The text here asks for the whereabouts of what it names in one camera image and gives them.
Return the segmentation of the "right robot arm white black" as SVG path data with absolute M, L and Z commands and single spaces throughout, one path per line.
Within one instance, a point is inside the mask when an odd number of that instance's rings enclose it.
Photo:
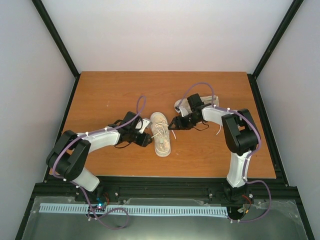
M 169 130 L 190 130 L 199 123 L 215 123 L 223 128 L 225 143 L 231 152 L 226 180 L 232 188 L 246 184 L 248 167 L 254 151 L 260 146 L 261 136 L 247 108 L 232 110 L 220 107 L 216 96 L 193 94 L 178 100 L 174 109 L 178 116 L 169 124 Z

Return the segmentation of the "left black frame post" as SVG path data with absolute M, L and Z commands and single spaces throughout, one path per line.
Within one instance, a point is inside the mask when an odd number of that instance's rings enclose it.
M 77 80 L 80 77 L 80 73 L 71 58 L 55 24 L 53 23 L 44 3 L 42 0 L 31 0 L 33 3 L 36 11 L 38 12 L 42 22 L 44 23 L 45 27 L 47 28 L 51 38 L 53 39 L 55 45 L 57 46 L 58 50 L 60 51 L 65 63 L 67 64 L 72 76 Z

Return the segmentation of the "white lace sneaker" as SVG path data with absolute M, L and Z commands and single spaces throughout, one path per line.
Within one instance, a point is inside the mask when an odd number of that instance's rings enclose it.
M 222 129 L 222 111 L 216 110 L 219 106 L 219 98 L 217 96 L 200 96 L 203 99 L 205 106 L 201 110 L 202 117 L 204 121 L 199 122 L 194 129 L 198 131 L 203 131 L 209 127 L 207 122 L 216 123 L 219 125 L 219 130 L 217 131 L 216 135 L 218 135 Z
M 168 120 L 161 112 L 154 112 L 150 116 L 152 139 L 154 141 L 154 150 L 157 156 L 167 157 L 171 153 L 170 133 L 176 140 L 176 134 L 169 130 Z

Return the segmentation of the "black frame post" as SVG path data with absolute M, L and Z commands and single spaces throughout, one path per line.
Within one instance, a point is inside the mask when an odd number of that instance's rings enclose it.
M 47 28 L 51 38 L 53 39 L 55 45 L 57 46 L 58 50 L 60 51 L 65 63 L 67 64 L 72 76 L 77 80 L 80 77 L 80 73 L 71 58 L 55 24 L 53 23 L 44 3 L 42 0 L 31 0 L 33 3 L 36 11 L 38 12 L 42 22 L 44 23 L 45 27 Z
M 303 2 L 304 2 L 304 0 L 293 0 L 292 3 L 290 4 L 288 10 L 286 11 L 284 17 L 282 18 L 279 26 L 277 27 L 273 37 L 271 38 L 267 48 L 265 49 L 262 57 L 260 58 L 257 66 L 255 67 L 255 69 L 252 73 L 252 76 L 255 80 L 258 79 L 259 75 L 263 71 L 263 69 L 264 69 L 265 65 L 267 64 L 268 60 L 270 59 L 273 51 L 276 49 L 278 43 L 282 39 L 284 33 L 286 32 L 290 23 L 294 19 L 296 13 L 300 9 Z

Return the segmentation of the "green lit circuit board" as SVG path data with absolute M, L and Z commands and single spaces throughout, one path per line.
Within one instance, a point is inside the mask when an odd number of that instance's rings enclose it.
M 98 212 L 103 212 L 107 209 L 110 203 L 110 197 L 107 192 L 95 194 L 93 192 L 89 193 L 89 200 L 94 210 Z

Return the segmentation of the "right black frame post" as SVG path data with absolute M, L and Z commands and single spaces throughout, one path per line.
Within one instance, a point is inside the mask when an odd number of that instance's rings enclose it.
M 255 80 L 258 79 L 259 75 L 263 71 L 263 69 L 264 69 L 265 65 L 267 64 L 268 60 L 270 59 L 273 51 L 276 49 L 278 43 L 282 39 L 284 33 L 286 32 L 290 23 L 294 19 L 296 13 L 300 9 L 303 2 L 304 2 L 304 0 L 293 0 L 292 3 L 290 4 L 288 10 L 286 11 L 284 17 L 282 18 L 279 26 L 277 27 L 273 37 L 271 38 L 267 48 L 265 49 L 262 57 L 260 58 L 257 66 L 255 67 L 255 69 L 252 73 L 252 76 Z

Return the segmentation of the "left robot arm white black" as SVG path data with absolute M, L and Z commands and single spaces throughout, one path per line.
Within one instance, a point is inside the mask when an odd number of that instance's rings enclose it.
M 151 124 L 149 119 L 129 111 L 124 119 L 96 131 L 75 133 L 67 130 L 49 153 L 46 164 L 58 178 L 82 187 L 92 201 L 99 201 L 103 198 L 104 188 L 99 185 L 98 177 L 85 168 L 89 153 L 122 143 L 146 147 L 153 141 L 145 132 Z

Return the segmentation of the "black aluminium frame rail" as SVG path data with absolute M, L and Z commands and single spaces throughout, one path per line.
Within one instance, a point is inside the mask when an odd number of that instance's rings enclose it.
M 244 190 L 230 190 L 223 178 L 171 178 L 171 177 L 107 177 L 101 176 L 100 184 L 88 192 L 91 202 L 109 199 L 119 203 L 131 198 L 194 199 L 210 204 L 242 204 L 272 199 L 302 202 L 298 189 L 282 179 L 267 179 L 265 183 L 249 184 Z

